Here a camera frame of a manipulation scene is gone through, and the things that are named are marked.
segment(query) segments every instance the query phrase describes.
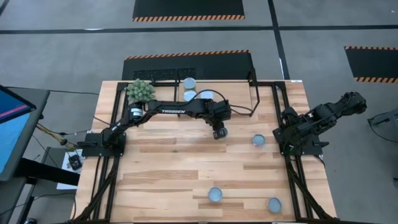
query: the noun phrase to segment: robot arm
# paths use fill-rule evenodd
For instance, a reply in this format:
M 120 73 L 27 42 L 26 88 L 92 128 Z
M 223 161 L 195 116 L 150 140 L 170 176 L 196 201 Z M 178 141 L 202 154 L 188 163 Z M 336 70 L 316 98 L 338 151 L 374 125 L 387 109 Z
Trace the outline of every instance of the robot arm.
M 318 136 L 332 128 L 342 116 L 360 114 L 366 110 L 366 100 L 359 93 L 345 93 L 337 103 L 318 105 L 305 114 L 298 115 L 293 108 L 282 113 L 284 124 L 273 130 L 278 143 L 288 142 L 299 148 L 311 136 Z
M 223 121 L 231 119 L 231 107 L 228 100 L 221 102 L 214 102 L 211 99 L 194 99 L 189 102 L 151 100 L 148 102 L 148 110 L 145 114 L 143 114 L 143 107 L 143 102 L 130 104 L 122 118 L 113 127 L 106 128 L 101 132 L 102 145 L 111 144 L 128 128 L 144 124 L 159 113 L 186 114 L 191 118 L 204 119 L 206 124 L 213 127 L 214 139 L 220 139 L 227 135 Z

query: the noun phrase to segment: wooden tabletop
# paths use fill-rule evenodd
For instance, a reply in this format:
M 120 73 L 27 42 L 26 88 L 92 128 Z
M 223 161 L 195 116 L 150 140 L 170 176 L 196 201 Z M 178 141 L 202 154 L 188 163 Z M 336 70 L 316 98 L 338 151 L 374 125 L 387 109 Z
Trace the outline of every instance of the wooden tabletop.
M 117 83 L 103 82 L 95 111 L 97 118 L 110 121 Z M 286 86 L 290 105 L 298 113 L 307 112 L 303 83 L 286 81 Z M 256 104 L 255 89 L 247 81 L 198 81 L 197 91 L 205 88 L 219 91 L 231 104 L 249 107 Z M 173 100 L 173 87 L 155 90 L 157 100 Z M 213 139 L 212 128 L 203 120 L 178 118 L 174 114 L 158 114 L 144 125 L 128 129 L 111 221 L 294 221 L 284 158 L 272 135 L 272 130 L 278 127 L 272 90 L 262 86 L 259 94 L 261 102 L 251 118 L 233 113 L 231 120 L 224 122 L 228 136 L 221 141 Z M 103 128 L 107 125 L 93 121 L 94 132 L 99 133 Z M 254 134 L 265 135 L 264 147 L 252 145 Z M 302 156 L 302 161 L 308 189 L 325 211 L 335 216 L 325 168 L 313 156 Z M 96 162 L 97 157 L 84 161 L 76 193 L 77 214 L 90 202 Z M 208 200 L 212 187 L 222 189 L 220 203 Z M 297 192 L 305 217 L 302 195 L 299 189 Z M 104 217 L 107 195 L 102 200 L 99 217 Z M 272 197 L 282 202 L 279 214 L 266 207 Z

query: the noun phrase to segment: orange and black stripe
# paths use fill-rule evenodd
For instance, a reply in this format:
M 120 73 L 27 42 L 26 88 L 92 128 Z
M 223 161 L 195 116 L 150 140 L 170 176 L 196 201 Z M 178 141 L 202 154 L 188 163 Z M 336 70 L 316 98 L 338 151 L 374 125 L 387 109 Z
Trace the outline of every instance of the orange and black stripe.
M 348 49 L 361 49 L 361 50 L 398 50 L 398 47 L 362 47 L 362 46 L 345 46 Z
M 194 56 L 194 55 L 241 54 L 241 53 L 250 54 L 250 50 L 221 50 L 214 52 L 189 52 L 189 53 L 178 53 L 178 54 L 137 55 L 137 56 L 128 56 L 125 58 L 125 60 L 142 59 L 142 58 L 159 58 L 159 57 L 183 57 L 183 56 Z
M 237 20 L 244 15 L 212 15 L 212 16 L 149 16 L 134 17 L 133 22 L 165 22 L 165 21 L 204 21 L 204 20 Z
M 398 83 L 398 78 L 354 77 L 357 82 Z

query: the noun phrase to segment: succulent plant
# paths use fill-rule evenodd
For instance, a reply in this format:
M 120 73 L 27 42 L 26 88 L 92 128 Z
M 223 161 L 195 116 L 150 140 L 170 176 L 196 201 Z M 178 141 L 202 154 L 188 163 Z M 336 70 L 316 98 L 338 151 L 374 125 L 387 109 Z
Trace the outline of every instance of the succulent plant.
M 138 101 L 148 102 L 155 99 L 155 88 L 149 83 L 141 81 L 139 78 L 133 84 L 127 86 L 129 104 Z

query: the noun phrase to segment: concrete floor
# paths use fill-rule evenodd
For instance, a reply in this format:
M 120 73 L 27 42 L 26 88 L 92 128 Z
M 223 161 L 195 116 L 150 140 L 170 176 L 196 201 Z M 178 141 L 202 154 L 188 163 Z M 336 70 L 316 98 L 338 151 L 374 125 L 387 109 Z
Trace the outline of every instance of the concrete floor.
M 386 25 L 398 21 L 395 0 L 274 2 L 280 26 Z M 134 24 L 133 7 L 131 0 L 10 0 L 0 17 L 0 30 L 272 24 L 263 0 L 244 0 L 243 21 Z M 283 31 L 281 35 L 291 79 L 303 80 L 311 107 L 335 102 L 346 91 L 358 91 L 368 101 L 364 114 L 342 118 L 321 136 L 321 140 L 331 142 L 324 150 L 325 163 L 338 216 L 396 223 L 398 190 L 392 178 L 398 177 L 398 149 L 375 136 L 366 118 L 397 107 L 398 89 L 394 84 L 354 82 L 343 47 L 397 47 L 398 30 L 303 30 Z M 233 49 L 252 52 L 258 78 L 282 78 L 273 31 L 0 35 L 0 46 L 0 82 L 6 86 L 99 92 L 103 80 L 121 79 L 126 56 Z M 42 124 L 66 132 L 90 128 L 96 100 L 92 95 L 52 93 Z M 376 131 L 398 140 L 387 126 Z M 35 136 L 44 146 L 59 146 L 39 132 Z M 43 151 L 32 140 L 25 157 L 33 159 L 38 154 Z M 39 223 L 64 222 L 72 204 L 71 198 L 42 198 L 34 202 L 29 216 Z

